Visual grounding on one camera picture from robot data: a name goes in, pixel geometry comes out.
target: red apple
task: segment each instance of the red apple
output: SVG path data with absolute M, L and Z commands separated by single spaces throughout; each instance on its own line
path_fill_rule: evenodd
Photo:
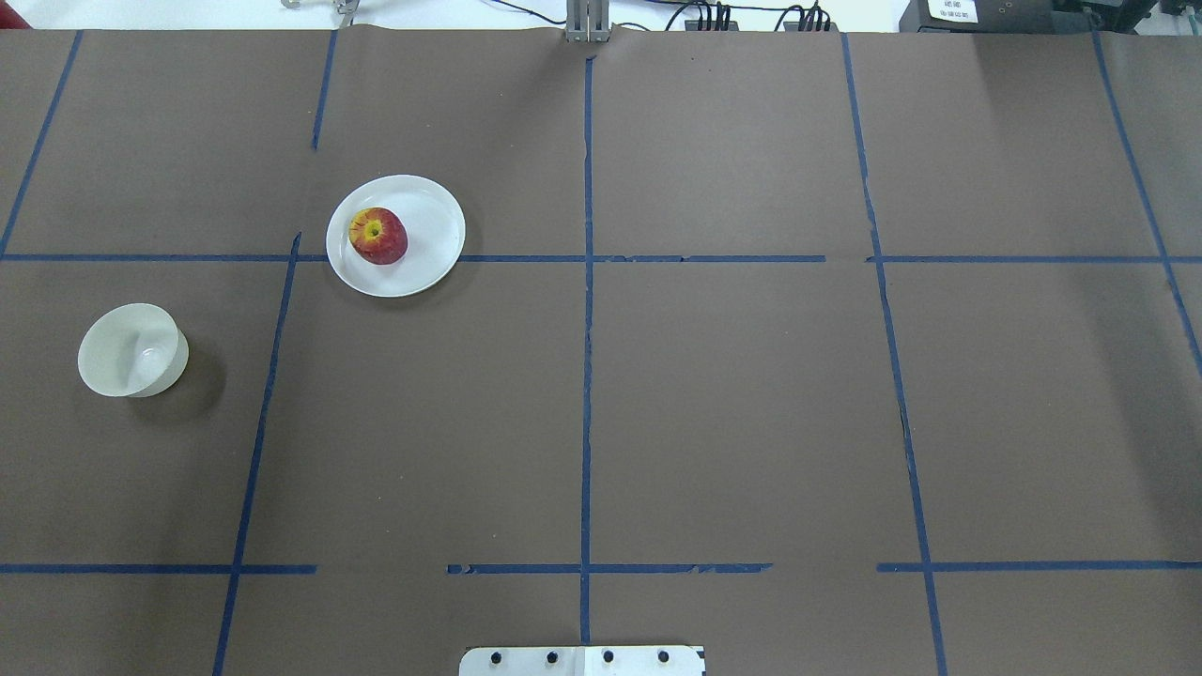
M 383 207 L 368 207 L 351 219 L 351 247 L 368 262 L 394 263 L 409 250 L 409 235 L 397 214 Z

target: plate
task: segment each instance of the plate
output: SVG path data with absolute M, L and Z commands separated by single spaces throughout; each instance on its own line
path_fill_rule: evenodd
M 351 247 L 351 218 L 368 207 L 391 210 L 405 226 L 409 250 L 399 261 L 375 265 Z M 334 209 L 326 230 L 326 255 L 351 289 L 395 298 L 424 291 L 446 277 L 463 253 L 465 235 L 463 209 L 446 188 L 419 176 L 385 176 L 359 185 Z

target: cable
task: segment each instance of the cable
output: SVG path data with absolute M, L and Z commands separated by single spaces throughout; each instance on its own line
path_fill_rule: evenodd
M 672 30 L 672 24 L 676 23 L 676 18 L 680 16 L 680 12 L 688 10 L 689 7 L 692 7 L 694 5 L 697 6 L 697 24 L 698 24 L 698 28 L 700 28 L 701 20 L 702 20 L 702 12 L 701 12 L 702 6 L 706 7 L 706 12 L 709 12 L 709 2 L 706 2 L 706 0 L 690 0 L 689 2 L 684 2 L 684 4 L 673 2 L 673 5 L 680 5 L 680 6 L 677 7 L 676 12 L 672 12 L 672 18 L 668 19 L 668 25 L 664 26 L 664 30 Z
M 489 2 L 496 2 L 498 5 L 505 5 L 506 7 L 511 7 L 513 10 L 519 11 L 519 12 L 525 12 L 525 13 L 530 14 L 531 17 L 537 17 L 537 18 L 540 18 L 540 19 L 549 23 L 551 25 L 567 25 L 567 19 L 564 19 L 561 22 L 557 22 L 555 19 L 553 19 L 553 18 L 551 18 L 548 16 L 540 14 L 538 12 L 535 12 L 534 10 L 528 10 L 525 7 L 519 7 L 519 6 L 517 6 L 517 5 L 512 4 L 512 2 L 506 2 L 505 0 L 488 0 L 488 1 Z
M 780 13 L 780 18 L 776 19 L 776 28 L 772 29 L 773 32 L 780 30 L 780 26 L 785 24 L 785 17 L 787 17 L 789 12 L 792 12 L 793 10 L 797 10 L 797 13 L 801 14 L 801 17 L 797 19 L 798 23 L 805 20 L 805 7 L 802 7 L 801 5 L 792 5 L 787 10 Z
M 684 0 L 643 0 L 643 1 L 644 2 L 651 2 L 654 5 L 684 5 L 684 6 L 689 6 L 689 5 L 692 5 L 694 2 L 696 2 L 697 0 L 694 0 L 694 2 L 685 2 Z M 752 10 L 752 11 L 756 11 L 756 12 L 784 12 L 785 11 L 784 7 L 749 7 L 749 6 L 745 6 L 745 5 L 727 5 L 727 7 L 730 7 L 732 10 Z
M 797 30 L 805 32 L 831 30 L 831 14 L 819 6 L 819 0 L 814 0 L 814 5 L 811 5 L 809 11 L 805 12 L 802 18 L 802 23 L 797 26 Z

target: blue tape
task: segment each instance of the blue tape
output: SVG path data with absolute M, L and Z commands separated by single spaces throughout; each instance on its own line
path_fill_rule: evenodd
M 530 254 L 530 255 L 488 255 L 488 254 L 465 254 L 459 256 L 459 262 L 463 263 L 583 263 L 584 256 L 573 255 L 542 255 L 542 254 Z
M 448 565 L 447 575 L 579 575 L 578 563 L 469 563 Z
M 881 262 L 881 237 L 876 227 L 876 209 L 868 190 L 868 153 L 864 149 L 864 134 L 859 119 L 859 102 L 856 96 L 856 77 L 851 67 L 851 45 L 847 34 L 839 34 L 843 42 L 843 63 L 847 75 L 847 99 L 851 102 L 851 120 L 856 132 L 856 150 L 859 156 L 859 177 L 864 189 L 864 208 L 868 223 L 871 225 L 873 255 L 876 259 L 876 285 L 881 296 L 881 312 L 885 315 L 885 337 L 889 348 L 889 363 L 893 368 L 893 389 L 898 402 L 898 414 L 902 419 L 902 438 L 905 443 L 906 472 L 910 476 L 910 500 L 914 505 L 914 522 L 918 532 L 918 552 L 924 564 L 930 563 L 930 545 L 927 540 L 927 517 L 922 508 L 922 490 L 918 486 L 918 464 L 914 457 L 914 439 L 910 434 L 910 414 L 905 401 L 905 384 L 902 380 L 902 360 L 898 356 L 897 333 L 893 330 L 893 310 L 889 308 L 888 283 L 885 278 L 885 265 Z M 947 657 L 944 651 L 944 629 L 939 618 L 939 599 L 935 593 L 935 576 L 930 570 L 923 571 L 923 583 L 927 589 L 927 613 L 930 618 L 930 636 L 935 648 L 935 668 L 939 676 L 947 676 Z
M 59 75 L 59 85 L 54 89 L 50 107 L 46 111 L 46 118 L 42 119 L 42 129 L 37 132 L 37 141 L 34 142 L 34 152 L 30 153 L 29 164 L 25 165 L 25 176 L 22 177 L 20 186 L 17 189 L 17 198 L 12 202 L 12 210 L 8 212 L 8 223 L 5 225 L 4 235 L 0 235 L 0 256 L 4 256 L 4 253 L 8 249 L 8 239 L 12 238 L 12 231 L 17 226 L 20 204 L 25 201 L 25 191 L 29 190 L 29 182 L 34 178 L 37 158 L 41 156 L 42 146 L 46 144 L 46 136 L 50 132 L 50 123 L 54 121 L 54 113 L 59 108 L 59 101 L 63 100 L 63 90 L 66 89 L 67 78 L 71 76 L 71 67 L 75 65 L 76 55 L 79 53 L 79 42 L 82 40 L 83 31 L 77 30 L 76 37 L 71 42 L 71 51 L 67 53 L 67 60 L 63 64 L 63 73 Z
M 826 256 L 596 256 L 599 263 L 825 263 Z
M 591 642 L 589 574 L 593 556 L 593 60 L 584 60 L 584 387 L 581 458 L 581 645 Z
M 447 575 L 754 575 L 770 563 L 469 563 L 447 567 Z
M 1081 263 L 1139 265 L 1159 263 L 1158 256 L 869 256 L 875 263 Z
M 1202 570 L 1198 561 L 959 561 L 881 563 L 877 573 L 1033 573 L 1058 570 Z
M 6 563 L 0 575 L 228 575 L 230 567 L 141 563 Z
M 689 575 L 714 573 L 719 575 L 755 575 L 772 568 L 770 563 L 595 563 L 589 573 L 596 575 Z
M 243 565 L 239 571 L 240 575 L 316 575 L 317 567 L 311 564 L 299 564 L 299 565 L 278 565 L 278 564 L 260 564 L 260 565 Z
M 5 254 L 6 261 L 26 262 L 288 262 L 279 254 Z
M 1173 273 L 1173 265 L 1170 262 L 1168 250 L 1165 248 L 1165 238 L 1160 235 L 1160 224 L 1156 223 L 1156 214 L 1152 210 L 1152 201 L 1148 198 L 1148 190 L 1144 188 L 1139 165 L 1135 161 L 1131 141 L 1127 138 L 1126 126 L 1123 124 L 1121 113 L 1119 113 L 1119 103 L 1114 99 L 1111 73 L 1106 67 L 1106 55 L 1102 53 L 1102 40 L 1096 30 L 1091 32 L 1091 36 L 1094 40 L 1094 55 L 1097 57 L 1097 70 L 1102 76 L 1102 87 L 1106 89 L 1106 100 L 1111 105 L 1111 114 L 1114 115 L 1114 126 L 1119 132 L 1119 142 L 1123 144 L 1123 153 L 1126 155 L 1127 166 L 1131 168 L 1131 178 L 1135 179 L 1135 188 L 1139 192 L 1143 213 L 1148 217 L 1148 227 L 1152 229 L 1152 238 L 1156 243 L 1156 253 L 1160 254 L 1160 260 L 1165 266 L 1165 277 L 1168 279 L 1168 287 L 1173 293 L 1173 303 L 1177 304 L 1177 314 L 1182 320 L 1182 328 L 1185 332 L 1185 339 L 1189 342 L 1190 352 L 1194 355 L 1194 367 L 1197 369 L 1198 375 L 1202 375 L 1202 350 L 1198 349 L 1194 322 L 1190 321 L 1190 315 L 1185 310 L 1185 301 L 1182 300 L 1182 290 L 1177 285 L 1177 274 Z
M 321 120 L 326 114 L 326 95 L 329 93 L 329 75 L 334 70 L 334 46 L 338 43 L 338 31 L 329 31 L 329 47 L 326 48 L 326 72 L 321 76 L 321 95 L 317 97 L 317 114 L 313 118 L 313 149 L 317 149 L 321 140 Z
M 230 575 L 225 564 L 0 563 L 0 575 Z M 315 575 L 316 565 L 246 565 L 243 575 Z
M 246 551 L 246 533 L 250 530 L 250 514 L 255 505 L 255 487 L 258 484 L 258 466 L 263 457 L 263 438 L 267 433 L 267 413 L 272 404 L 275 389 L 275 372 L 280 361 L 280 342 L 284 337 L 284 320 L 288 315 L 288 302 L 292 298 L 292 280 L 296 277 L 300 233 L 292 241 L 288 255 L 288 271 L 284 277 L 284 293 L 280 297 L 280 313 L 275 319 L 275 339 L 272 343 L 272 357 L 267 367 L 267 383 L 263 385 L 263 405 L 258 410 L 258 428 L 255 432 L 255 450 L 250 456 L 250 473 L 246 476 L 246 493 L 242 502 L 242 518 L 238 522 L 238 539 L 233 550 L 233 565 L 230 573 L 230 586 L 226 589 L 225 611 L 221 613 L 221 633 L 218 636 L 218 651 L 213 659 L 213 676 L 220 676 L 225 668 L 225 652 L 230 642 L 230 625 L 233 622 L 233 609 L 238 599 L 238 579 L 242 574 L 242 561 Z

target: white bracket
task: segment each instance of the white bracket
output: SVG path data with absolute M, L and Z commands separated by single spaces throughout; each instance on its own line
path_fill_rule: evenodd
M 609 42 L 609 0 L 567 0 L 569 42 Z
M 704 654 L 691 646 L 472 648 L 459 676 L 704 676 Z

